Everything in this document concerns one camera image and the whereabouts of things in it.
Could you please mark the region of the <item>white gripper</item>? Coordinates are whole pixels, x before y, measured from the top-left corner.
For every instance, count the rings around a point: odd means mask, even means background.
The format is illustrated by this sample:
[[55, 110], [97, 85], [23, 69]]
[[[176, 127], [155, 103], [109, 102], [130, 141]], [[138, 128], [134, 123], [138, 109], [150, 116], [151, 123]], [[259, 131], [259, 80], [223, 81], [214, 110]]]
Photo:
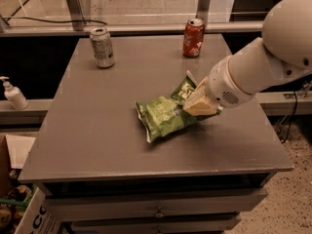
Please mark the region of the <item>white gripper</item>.
[[222, 107], [237, 107], [254, 97], [235, 84], [229, 71], [230, 59], [231, 56], [228, 56], [216, 64], [198, 84], [182, 107], [185, 112], [192, 116], [211, 116], [217, 114]]

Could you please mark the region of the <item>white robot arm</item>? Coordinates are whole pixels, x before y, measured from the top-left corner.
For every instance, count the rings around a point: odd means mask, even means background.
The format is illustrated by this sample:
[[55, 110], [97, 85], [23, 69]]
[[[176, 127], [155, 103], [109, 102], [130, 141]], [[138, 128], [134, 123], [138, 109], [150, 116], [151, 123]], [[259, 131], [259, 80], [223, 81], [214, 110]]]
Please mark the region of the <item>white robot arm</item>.
[[183, 110], [193, 116], [213, 115], [311, 72], [312, 0], [282, 0], [265, 17], [261, 35], [216, 64]]

